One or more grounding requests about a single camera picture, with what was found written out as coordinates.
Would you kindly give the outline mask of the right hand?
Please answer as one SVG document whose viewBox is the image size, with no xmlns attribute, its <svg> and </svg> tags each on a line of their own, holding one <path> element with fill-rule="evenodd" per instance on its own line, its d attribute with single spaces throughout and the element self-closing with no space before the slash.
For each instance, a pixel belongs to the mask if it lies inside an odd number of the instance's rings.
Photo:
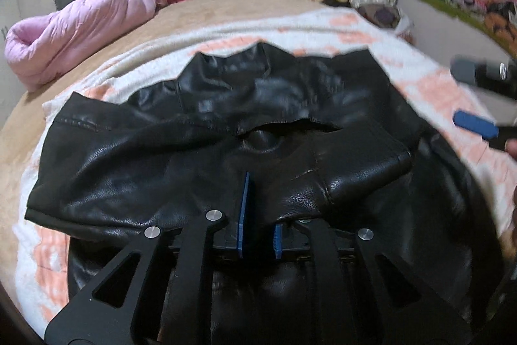
<svg viewBox="0 0 517 345">
<path fill-rule="evenodd" d="M 514 160 L 517 160 L 517 140 L 509 139 L 505 144 L 505 152 L 512 157 Z"/>
</svg>

